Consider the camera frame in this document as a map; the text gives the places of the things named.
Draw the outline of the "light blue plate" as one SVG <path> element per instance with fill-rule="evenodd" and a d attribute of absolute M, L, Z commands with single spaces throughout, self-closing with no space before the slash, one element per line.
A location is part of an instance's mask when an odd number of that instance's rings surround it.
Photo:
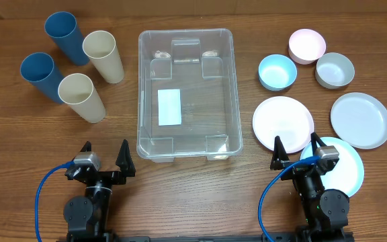
<path fill-rule="evenodd" d="M 321 181 L 326 190 L 336 189 L 347 196 L 355 195 L 362 186 L 364 166 L 358 152 L 347 142 L 335 137 L 322 137 L 328 146 L 339 152 L 339 161 L 332 171 L 322 175 Z"/>

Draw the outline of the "grey plate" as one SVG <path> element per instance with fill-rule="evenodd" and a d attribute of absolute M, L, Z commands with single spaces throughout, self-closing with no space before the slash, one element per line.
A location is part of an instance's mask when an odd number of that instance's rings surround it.
<path fill-rule="evenodd" d="M 359 149 L 375 149 L 387 141 L 387 109 L 376 98 L 346 93 L 331 108 L 331 125 L 337 136 Z"/>

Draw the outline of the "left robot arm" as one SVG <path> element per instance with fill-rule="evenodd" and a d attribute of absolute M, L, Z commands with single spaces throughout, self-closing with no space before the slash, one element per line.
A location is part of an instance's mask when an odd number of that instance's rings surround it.
<path fill-rule="evenodd" d="M 130 155 L 128 141 L 120 147 L 115 171 L 100 171 L 101 162 L 87 141 L 65 176 L 86 185 L 84 196 L 71 198 L 64 206 L 63 215 L 68 224 L 67 241 L 119 241 L 113 231 L 106 228 L 112 187 L 124 185 L 127 177 L 134 177 L 136 169 Z"/>

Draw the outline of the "pink bowl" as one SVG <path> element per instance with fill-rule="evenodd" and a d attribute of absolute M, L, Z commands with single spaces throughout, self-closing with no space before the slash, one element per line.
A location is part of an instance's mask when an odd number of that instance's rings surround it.
<path fill-rule="evenodd" d="M 325 39 L 311 29 L 296 30 L 288 42 L 288 53 L 291 59 L 301 65 L 308 65 L 319 59 L 326 48 Z"/>

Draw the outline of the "grey bowl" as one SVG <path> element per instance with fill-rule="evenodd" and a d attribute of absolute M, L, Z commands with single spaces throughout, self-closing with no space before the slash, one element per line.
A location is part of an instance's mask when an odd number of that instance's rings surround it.
<path fill-rule="evenodd" d="M 316 80 L 327 89 L 339 89 L 349 85 L 354 76 L 353 63 L 345 55 L 329 52 L 316 62 Z"/>

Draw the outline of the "light blue bowl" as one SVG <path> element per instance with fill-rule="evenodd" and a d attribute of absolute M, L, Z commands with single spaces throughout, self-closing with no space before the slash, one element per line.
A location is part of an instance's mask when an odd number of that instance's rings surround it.
<path fill-rule="evenodd" d="M 281 91 L 291 86 L 298 75 L 294 62 L 287 56 L 271 54 L 258 66 L 259 80 L 270 91 Z"/>

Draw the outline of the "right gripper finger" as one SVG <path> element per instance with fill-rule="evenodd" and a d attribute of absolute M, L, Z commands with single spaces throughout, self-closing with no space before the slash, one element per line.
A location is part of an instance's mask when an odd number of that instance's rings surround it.
<path fill-rule="evenodd" d="M 273 157 L 272 157 L 271 162 L 272 163 L 285 163 L 285 162 L 289 162 L 289 161 L 290 160 L 288 158 L 286 150 L 284 149 L 281 138 L 279 136 L 276 136 L 275 140 L 274 140 Z"/>
<path fill-rule="evenodd" d="M 311 141 L 311 146 L 313 149 L 317 149 L 318 147 L 325 147 L 326 144 L 321 140 L 319 135 L 317 133 L 313 132 L 310 135 L 310 141 Z"/>

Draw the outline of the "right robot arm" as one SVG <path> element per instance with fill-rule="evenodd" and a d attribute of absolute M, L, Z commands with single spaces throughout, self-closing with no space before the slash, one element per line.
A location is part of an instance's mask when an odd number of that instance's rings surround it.
<path fill-rule="evenodd" d="M 300 196 L 307 225 L 296 228 L 291 241 L 353 241 L 345 233 L 348 225 L 349 197 L 337 189 L 326 189 L 321 177 L 332 171 L 339 152 L 326 145 L 316 133 L 312 138 L 312 156 L 291 162 L 279 136 L 275 137 L 271 170 L 280 170 L 279 179 L 292 181 Z"/>

